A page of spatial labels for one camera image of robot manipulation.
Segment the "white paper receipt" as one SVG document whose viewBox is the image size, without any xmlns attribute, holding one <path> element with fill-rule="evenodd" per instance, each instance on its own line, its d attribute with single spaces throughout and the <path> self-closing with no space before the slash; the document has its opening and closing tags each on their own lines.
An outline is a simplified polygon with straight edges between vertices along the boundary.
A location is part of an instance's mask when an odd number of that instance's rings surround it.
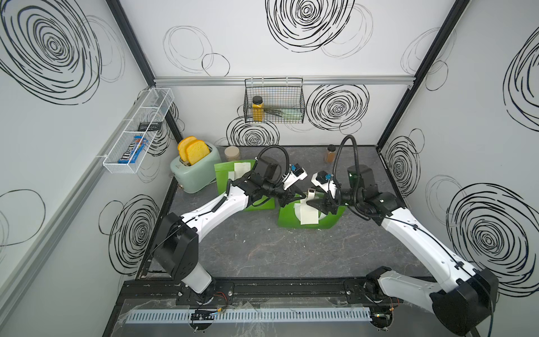
<svg viewBox="0 0 539 337">
<path fill-rule="evenodd" d="M 249 161 L 236 161 L 233 167 L 233 171 L 229 171 L 227 178 L 231 181 L 235 181 L 241 178 L 244 174 L 251 170 L 251 162 Z"/>
<path fill-rule="evenodd" d="M 302 226 L 319 224 L 318 210 L 306 203 L 294 204 L 294 214 Z"/>
</svg>

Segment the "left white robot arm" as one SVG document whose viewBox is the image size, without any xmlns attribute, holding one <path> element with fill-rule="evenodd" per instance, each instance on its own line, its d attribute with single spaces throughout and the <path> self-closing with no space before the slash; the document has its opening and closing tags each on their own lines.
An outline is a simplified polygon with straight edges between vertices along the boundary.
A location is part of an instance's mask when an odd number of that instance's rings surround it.
<svg viewBox="0 0 539 337">
<path fill-rule="evenodd" d="M 236 213 L 257 201 L 276 199 L 284 207 L 300 194 L 298 181 L 307 178 L 299 164 L 289 165 L 284 175 L 273 179 L 277 164 L 267 157 L 258 157 L 250 171 L 227 181 L 225 191 L 205 205 L 181 216 L 169 213 L 163 218 L 155 237 L 151 256 L 176 283 L 183 283 L 197 294 L 208 293 L 212 276 L 199 262 L 199 243 Z"/>
</svg>

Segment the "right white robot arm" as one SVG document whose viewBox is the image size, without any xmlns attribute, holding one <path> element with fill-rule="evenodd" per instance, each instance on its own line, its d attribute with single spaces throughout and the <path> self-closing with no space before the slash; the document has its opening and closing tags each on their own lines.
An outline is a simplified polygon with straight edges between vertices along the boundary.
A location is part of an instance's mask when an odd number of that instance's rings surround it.
<svg viewBox="0 0 539 337">
<path fill-rule="evenodd" d="M 324 214 L 349 206 L 363 218 L 397 238 L 430 272 L 432 282 L 399 274 L 382 266 L 366 275 L 366 297 L 374 303 L 398 298 L 435 315 L 450 332 L 465 336 L 484 320 L 492 321 L 498 296 L 498 278 L 480 270 L 438 240 L 390 192 L 381 192 L 372 170 L 365 165 L 348 169 L 350 188 L 344 189 L 333 174 L 312 176 L 323 193 L 308 204 Z"/>
</svg>

